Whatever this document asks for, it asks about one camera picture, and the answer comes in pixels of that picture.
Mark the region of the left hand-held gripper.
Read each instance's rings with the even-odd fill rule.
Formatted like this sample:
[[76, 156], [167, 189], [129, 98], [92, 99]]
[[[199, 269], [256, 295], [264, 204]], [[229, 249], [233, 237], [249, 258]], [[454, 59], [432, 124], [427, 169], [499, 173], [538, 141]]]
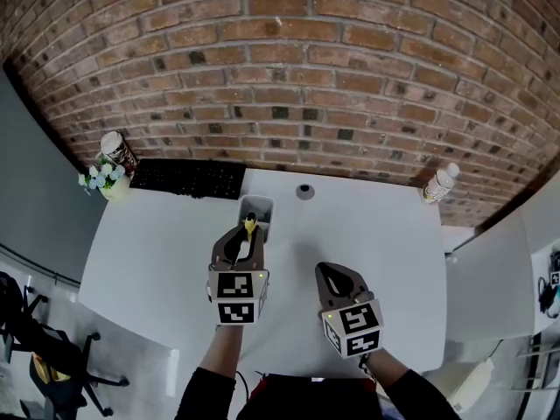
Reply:
[[255, 324], [267, 298], [269, 271], [264, 266], [263, 230], [254, 228], [248, 255], [236, 262], [245, 241], [246, 228], [238, 225], [213, 245], [207, 294], [218, 325]]

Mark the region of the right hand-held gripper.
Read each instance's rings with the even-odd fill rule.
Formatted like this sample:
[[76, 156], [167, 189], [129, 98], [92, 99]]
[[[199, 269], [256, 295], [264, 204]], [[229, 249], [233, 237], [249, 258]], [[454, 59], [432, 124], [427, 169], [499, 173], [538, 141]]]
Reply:
[[342, 359], [380, 348], [384, 327], [379, 300], [358, 272], [334, 262], [315, 267], [323, 333]]

